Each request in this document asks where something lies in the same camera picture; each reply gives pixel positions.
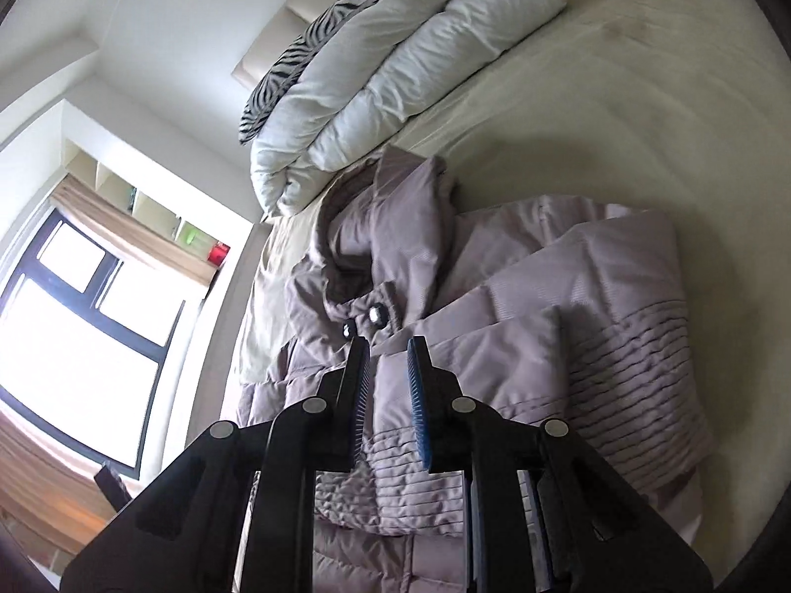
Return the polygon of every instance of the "white duvet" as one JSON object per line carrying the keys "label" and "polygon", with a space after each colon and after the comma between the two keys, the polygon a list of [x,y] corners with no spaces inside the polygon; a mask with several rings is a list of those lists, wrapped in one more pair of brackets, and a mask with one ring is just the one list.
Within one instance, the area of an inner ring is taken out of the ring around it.
{"label": "white duvet", "polygon": [[252,141],[267,215],[302,211],[335,172],[558,15],[566,0],[380,0],[347,22]]}

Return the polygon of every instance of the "window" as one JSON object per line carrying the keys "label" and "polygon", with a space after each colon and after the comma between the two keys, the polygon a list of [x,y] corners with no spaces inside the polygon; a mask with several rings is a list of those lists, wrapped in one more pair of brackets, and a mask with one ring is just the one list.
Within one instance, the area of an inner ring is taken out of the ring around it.
{"label": "window", "polygon": [[53,211],[0,294],[0,398],[47,434],[139,477],[183,300]]}

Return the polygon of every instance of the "beige curtain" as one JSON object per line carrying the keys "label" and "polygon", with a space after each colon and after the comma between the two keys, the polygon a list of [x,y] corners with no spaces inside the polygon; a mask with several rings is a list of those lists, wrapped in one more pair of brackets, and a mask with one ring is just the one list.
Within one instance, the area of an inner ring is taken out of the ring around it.
{"label": "beige curtain", "polygon": [[61,213],[122,261],[132,259],[175,277],[185,293],[203,298],[217,268],[118,210],[70,173],[50,200]]}
{"label": "beige curtain", "polygon": [[115,514],[93,481],[99,469],[0,402],[0,506],[62,551],[79,552]]}

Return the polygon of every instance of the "metal screw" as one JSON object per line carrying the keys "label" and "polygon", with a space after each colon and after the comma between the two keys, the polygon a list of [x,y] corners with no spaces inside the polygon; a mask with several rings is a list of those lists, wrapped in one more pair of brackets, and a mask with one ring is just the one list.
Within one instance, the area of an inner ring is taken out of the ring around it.
{"label": "metal screw", "polygon": [[209,434],[215,439],[224,439],[233,434],[235,426],[231,422],[217,422],[209,428]]}
{"label": "metal screw", "polygon": [[450,406],[458,413],[471,413],[476,409],[476,403],[469,397],[456,397]]}
{"label": "metal screw", "polygon": [[551,437],[565,437],[569,433],[569,425],[562,419],[549,419],[544,430]]}
{"label": "metal screw", "polygon": [[302,410],[310,414],[323,413],[325,408],[327,408],[327,402],[321,397],[311,397],[310,399],[306,399],[302,404]]}

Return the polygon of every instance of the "zebra print pillow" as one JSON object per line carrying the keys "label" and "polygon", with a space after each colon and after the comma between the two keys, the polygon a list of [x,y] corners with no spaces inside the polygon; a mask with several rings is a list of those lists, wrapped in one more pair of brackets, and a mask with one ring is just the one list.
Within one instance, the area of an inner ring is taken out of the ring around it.
{"label": "zebra print pillow", "polygon": [[313,57],[338,29],[359,11],[373,6],[377,1],[338,0],[292,42],[253,89],[239,123],[241,144],[256,137],[280,98],[299,80]]}

